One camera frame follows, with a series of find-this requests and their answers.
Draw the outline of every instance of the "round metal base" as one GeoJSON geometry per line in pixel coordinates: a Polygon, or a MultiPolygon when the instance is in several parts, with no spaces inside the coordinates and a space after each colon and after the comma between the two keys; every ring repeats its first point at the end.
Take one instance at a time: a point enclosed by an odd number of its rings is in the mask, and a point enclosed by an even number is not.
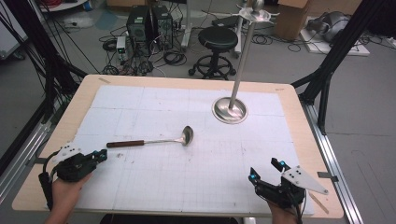
{"type": "Polygon", "coordinates": [[[248,108],[245,104],[235,99],[233,109],[229,108],[231,97],[223,97],[215,101],[212,106],[213,115],[216,119],[227,124],[237,124],[244,121],[248,116],[248,108]]]}

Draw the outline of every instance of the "round stool seat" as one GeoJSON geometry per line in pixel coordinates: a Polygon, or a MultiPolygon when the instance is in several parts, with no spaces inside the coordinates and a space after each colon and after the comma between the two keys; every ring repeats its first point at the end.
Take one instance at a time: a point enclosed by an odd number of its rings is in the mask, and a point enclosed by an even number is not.
{"type": "Polygon", "coordinates": [[[236,33],[220,26],[205,28],[198,34],[198,39],[208,49],[221,52],[233,49],[238,44],[236,33]]]}

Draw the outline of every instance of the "computer tower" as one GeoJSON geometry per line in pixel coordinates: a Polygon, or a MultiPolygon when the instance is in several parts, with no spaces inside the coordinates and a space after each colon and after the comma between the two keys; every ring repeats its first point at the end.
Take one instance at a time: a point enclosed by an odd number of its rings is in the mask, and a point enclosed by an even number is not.
{"type": "Polygon", "coordinates": [[[149,45],[153,40],[151,17],[148,6],[132,6],[126,28],[134,48],[139,48],[144,55],[151,54],[149,45]]]}
{"type": "Polygon", "coordinates": [[[153,6],[152,19],[154,39],[156,40],[159,49],[172,49],[173,18],[166,6],[153,6]]]}

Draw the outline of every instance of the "metal pole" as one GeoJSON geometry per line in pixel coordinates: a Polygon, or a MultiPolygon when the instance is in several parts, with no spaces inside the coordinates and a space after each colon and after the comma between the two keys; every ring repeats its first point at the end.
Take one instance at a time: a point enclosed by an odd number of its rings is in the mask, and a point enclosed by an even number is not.
{"type": "Polygon", "coordinates": [[[248,50],[250,48],[251,38],[253,37],[254,27],[256,26],[255,22],[251,22],[248,30],[247,37],[245,39],[245,46],[242,50],[241,61],[239,61],[238,71],[236,73],[235,83],[233,84],[233,93],[231,95],[230,105],[228,108],[233,109],[233,105],[235,104],[236,94],[238,93],[239,83],[241,82],[242,72],[244,71],[245,63],[248,57],[248,50]]]}

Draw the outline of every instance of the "table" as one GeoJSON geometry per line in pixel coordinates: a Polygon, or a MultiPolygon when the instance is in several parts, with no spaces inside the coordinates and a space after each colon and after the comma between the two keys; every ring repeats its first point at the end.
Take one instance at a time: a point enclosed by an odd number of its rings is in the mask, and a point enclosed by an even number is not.
{"type": "MultiPolygon", "coordinates": [[[[154,88],[177,88],[189,90],[231,90],[233,82],[201,79],[179,79],[160,77],[113,77],[103,75],[89,75],[84,78],[76,95],[65,111],[62,119],[53,132],[50,140],[41,153],[46,158],[54,150],[59,149],[65,142],[74,139],[77,128],[83,121],[97,90],[102,85],[120,85],[154,88]]],[[[269,92],[278,95],[283,107],[290,135],[294,143],[300,164],[304,169],[329,190],[329,195],[310,193],[314,197],[315,214],[312,217],[340,218],[344,215],[338,201],[332,181],[318,178],[317,172],[326,172],[325,164],[320,156],[315,138],[306,120],[300,101],[291,85],[271,83],[242,82],[240,91],[269,92]]],[[[21,211],[46,211],[45,198],[38,182],[38,174],[42,165],[37,164],[26,178],[12,207],[21,211]]]]}

